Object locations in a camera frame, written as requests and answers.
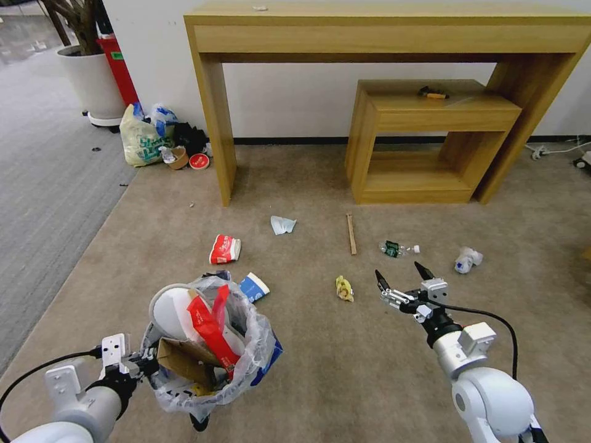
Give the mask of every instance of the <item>blue and white carton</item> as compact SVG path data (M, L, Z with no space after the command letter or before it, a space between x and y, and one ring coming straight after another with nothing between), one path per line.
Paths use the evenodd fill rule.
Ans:
M263 280L253 273L248 273L244 280L240 282L240 290L248 297L251 303L267 295L270 291Z

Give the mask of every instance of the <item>white plant pot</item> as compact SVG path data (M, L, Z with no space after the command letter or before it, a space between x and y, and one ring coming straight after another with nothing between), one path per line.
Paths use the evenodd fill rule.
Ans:
M68 46L60 49L57 55L80 99L82 108L88 111L90 121L98 126L118 125L126 106L107 62L107 56L74 55L79 51L79 46Z

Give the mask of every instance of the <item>power cord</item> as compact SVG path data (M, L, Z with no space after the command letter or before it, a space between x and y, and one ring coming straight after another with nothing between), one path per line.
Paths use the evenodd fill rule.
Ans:
M31 369L28 372L25 372L23 375L21 375L15 381L13 381L12 384L8 387L8 389L5 390L4 394L2 394L2 397L0 397L0 413L2 412L2 407L4 406L4 402L8 398L8 395L12 392L12 390L14 388L17 387L17 385L21 381L23 381L24 379L26 379L30 375L34 374L38 370L41 370L43 368L46 368L47 366L54 365L54 364L59 363L59 362L64 361L64 360L69 360L69 359L72 359L72 358L84 357L84 356L91 356L91 357L95 357L96 359L100 359L102 357L102 349L101 349L100 346L96 346L95 348L91 349L90 351L84 351L84 352L79 352L79 353L73 353L73 354L64 355L62 357L58 357L56 359L50 360L48 362L45 362L45 363L43 363L43 364L41 364L41 365L39 365L39 366ZM1 423L0 423L0 439L3 441L3 443L10 443L11 442L11 440L8 438L8 436L6 435L6 433L4 433L4 430L2 429L2 424Z
M484 315L487 317L494 318L495 320L498 320L501 323L503 323L503 325L505 325L507 327L507 329L509 329L509 333L511 334L511 341L513 342L512 377L514 380L517 380L517 335L515 333L515 329L513 329L513 326L511 326L511 324L507 320L505 320L501 316L498 316L497 314L493 314L488 311L482 311L480 309L471 309L471 308L463 308L461 306L444 305L443 303L439 303L438 301L433 301L433 300L429 300L429 303L431 303L435 306L439 306L440 308L449 309L450 311L460 311L460 312L466 312L466 313L470 313L470 314Z
M568 143L568 142L576 142L576 141L577 140L575 140L575 139L573 139L573 140L567 140L565 143ZM550 151L550 150L548 150L546 148L545 145L538 146L537 148L533 148L533 147L531 147L529 145L525 145L525 147L527 149L529 149L530 151L532 151L532 154L531 154L531 159L532 160L539 160L540 158L542 158L543 156L546 156L546 155L550 155L550 154L565 154L565 153L568 153L568 152L571 152L571 151L574 151L574 150L577 150L577 149L581 149L583 146L587 146L589 144L591 144L591 142L583 143L582 145L577 145L577 146L573 146L572 148L568 148L568 149L565 149L565 150L558 150L558 151Z

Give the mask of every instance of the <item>baseboard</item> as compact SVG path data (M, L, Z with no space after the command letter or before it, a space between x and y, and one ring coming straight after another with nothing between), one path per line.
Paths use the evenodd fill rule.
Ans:
M418 145L443 143L444 136L377 137L376 143L384 145ZM591 135L532 135L528 143L557 143L579 140L585 143ZM236 137L236 145L346 145L348 137Z

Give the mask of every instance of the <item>black cable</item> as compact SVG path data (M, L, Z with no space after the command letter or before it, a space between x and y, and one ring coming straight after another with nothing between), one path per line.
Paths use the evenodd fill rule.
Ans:
M461 306L450 306L444 305L443 303L439 303L438 301L429 300L429 303L439 306L440 308L449 309L450 311L460 311L460 312L467 312L471 314L480 314L487 317L492 317L495 320L500 321L503 325L507 326L509 332L511 333L511 341L513 342L513 367L512 367L512 377L514 380L517 380L517 335L515 334L515 329L513 326L509 324L507 320L503 317L498 316L497 314L490 313L488 311L482 311L480 309L471 309L471 308L462 308Z
M100 346L97 346L96 348L91 349L90 351L73 353L73 354L64 355L62 357L58 357L56 359L50 360L48 362L45 362L45 363L37 366L36 368L31 369L28 372L25 372L23 375L21 375L15 381L13 381L12 384L8 387L8 389L5 390L4 394L2 394L2 397L0 397L0 412L2 411L2 406L4 406L4 402L8 398L8 395L10 394L10 392L12 392L12 390L14 388L16 388L17 385L21 381L23 381L24 379L26 379L27 377L29 377L31 374L34 374L38 370L43 369L43 368L46 368L47 366L51 366L53 364L59 363L61 361L69 360L69 359L76 358L76 357L92 356L92 357L95 357L96 359L98 359L98 358L101 358L101 355L102 355L101 347ZM2 429L2 424L1 423L0 423L0 439L2 439L3 443L10 443L10 439L4 433L4 430Z

